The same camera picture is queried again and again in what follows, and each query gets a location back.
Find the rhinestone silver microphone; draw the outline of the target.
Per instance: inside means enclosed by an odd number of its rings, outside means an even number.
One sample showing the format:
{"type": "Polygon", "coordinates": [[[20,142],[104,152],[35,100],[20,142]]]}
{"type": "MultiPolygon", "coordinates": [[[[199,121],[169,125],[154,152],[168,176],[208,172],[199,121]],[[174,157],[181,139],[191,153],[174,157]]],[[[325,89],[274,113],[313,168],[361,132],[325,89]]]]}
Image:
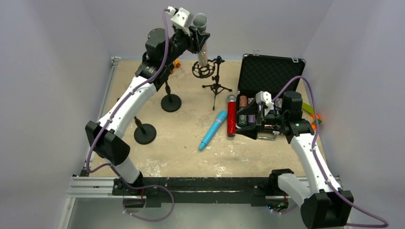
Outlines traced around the rhinestone silver microphone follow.
{"type": "Polygon", "coordinates": [[[206,67],[208,64],[208,57],[207,57],[207,46],[205,44],[206,38],[206,27],[207,27],[208,19],[203,13],[197,13],[194,15],[192,20],[192,25],[197,31],[197,38],[198,38],[198,65],[200,67],[206,67]]]}

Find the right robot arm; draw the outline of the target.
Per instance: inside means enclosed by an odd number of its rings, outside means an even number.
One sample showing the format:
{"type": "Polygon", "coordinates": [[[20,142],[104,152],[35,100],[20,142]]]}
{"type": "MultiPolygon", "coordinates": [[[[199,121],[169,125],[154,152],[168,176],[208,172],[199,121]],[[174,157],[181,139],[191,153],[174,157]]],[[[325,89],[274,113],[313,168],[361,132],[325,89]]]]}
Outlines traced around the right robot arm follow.
{"type": "Polygon", "coordinates": [[[353,203],[353,195],[343,190],[329,171],[319,153],[315,130],[302,117],[303,100],[300,93],[286,91],[281,96],[280,109],[268,92],[260,91],[255,97],[239,95],[236,98],[236,118],[254,116],[254,122],[236,123],[236,133],[257,139],[266,125],[277,126],[297,154],[306,174],[308,185],[302,184],[291,169],[272,170],[268,181],[260,185],[267,193],[284,192],[300,209],[302,221],[308,229],[343,227],[353,203]]]}

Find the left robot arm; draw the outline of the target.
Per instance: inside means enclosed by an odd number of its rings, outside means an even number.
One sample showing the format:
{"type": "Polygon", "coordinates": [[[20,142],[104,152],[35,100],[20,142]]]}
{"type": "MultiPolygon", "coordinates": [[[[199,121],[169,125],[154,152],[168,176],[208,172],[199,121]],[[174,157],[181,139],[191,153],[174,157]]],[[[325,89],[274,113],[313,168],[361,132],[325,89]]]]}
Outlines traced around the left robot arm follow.
{"type": "Polygon", "coordinates": [[[127,127],[145,102],[167,81],[173,62],[185,51],[197,54],[209,37],[206,29],[196,26],[191,26],[188,32],[174,29],[172,37],[169,37],[168,29],[151,30],[143,62],[129,88],[105,116],[86,124],[90,151],[109,162],[127,183],[139,187],[142,180],[142,173],[129,158],[130,147],[122,140],[127,127]]]}

